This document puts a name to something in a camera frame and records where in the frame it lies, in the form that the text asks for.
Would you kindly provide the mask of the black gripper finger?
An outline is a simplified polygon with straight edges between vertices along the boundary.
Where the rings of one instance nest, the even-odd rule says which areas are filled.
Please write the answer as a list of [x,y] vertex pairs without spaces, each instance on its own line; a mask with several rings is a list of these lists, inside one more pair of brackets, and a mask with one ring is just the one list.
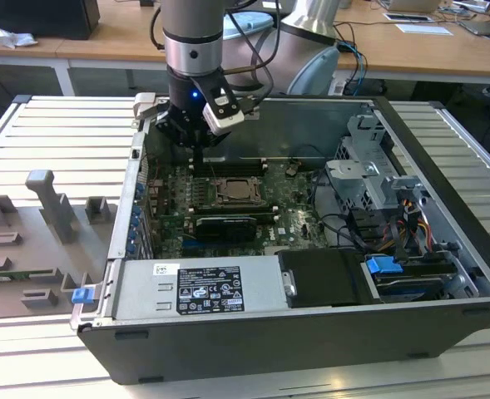
[[200,163],[200,125],[188,111],[169,107],[158,115],[156,127],[174,146],[187,149],[194,165]]
[[224,139],[225,134],[214,135],[212,133],[206,133],[203,135],[198,145],[198,164],[203,165],[205,163],[205,154],[217,147]]

